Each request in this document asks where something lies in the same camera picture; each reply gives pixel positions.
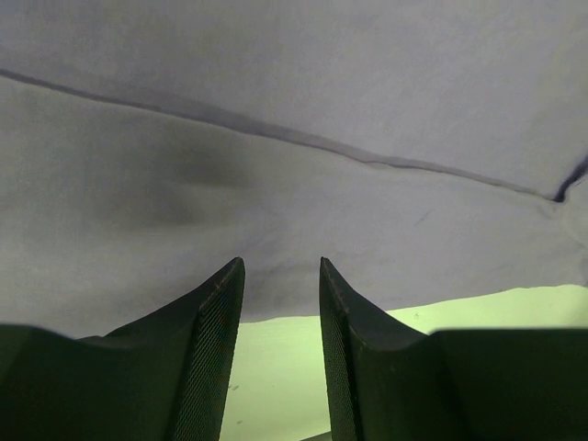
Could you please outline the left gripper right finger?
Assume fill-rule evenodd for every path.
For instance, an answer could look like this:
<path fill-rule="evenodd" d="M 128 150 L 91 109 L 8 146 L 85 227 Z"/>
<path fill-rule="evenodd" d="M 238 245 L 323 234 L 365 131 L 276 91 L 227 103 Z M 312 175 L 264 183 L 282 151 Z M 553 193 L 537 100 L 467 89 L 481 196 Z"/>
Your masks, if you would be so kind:
<path fill-rule="evenodd" d="M 587 331 L 424 334 L 320 263 L 322 352 L 335 440 L 584 440 Z"/>

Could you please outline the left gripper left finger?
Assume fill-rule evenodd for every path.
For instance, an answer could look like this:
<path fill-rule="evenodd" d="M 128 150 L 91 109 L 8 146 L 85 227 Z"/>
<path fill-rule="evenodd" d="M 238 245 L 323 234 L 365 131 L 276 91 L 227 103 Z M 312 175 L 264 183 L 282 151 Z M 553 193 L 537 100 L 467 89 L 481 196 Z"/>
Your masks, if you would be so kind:
<path fill-rule="evenodd" d="M 1 328 L 4 440 L 216 440 L 243 305 L 234 258 L 109 334 Z"/>

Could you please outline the purple t shirt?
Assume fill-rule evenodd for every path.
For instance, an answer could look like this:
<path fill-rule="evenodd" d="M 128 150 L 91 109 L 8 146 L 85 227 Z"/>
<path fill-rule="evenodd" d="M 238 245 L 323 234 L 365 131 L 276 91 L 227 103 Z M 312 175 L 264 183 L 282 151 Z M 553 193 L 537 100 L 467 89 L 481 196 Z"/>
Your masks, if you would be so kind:
<path fill-rule="evenodd" d="M 584 1 L 4 1 L 1 318 L 101 334 L 587 281 Z"/>

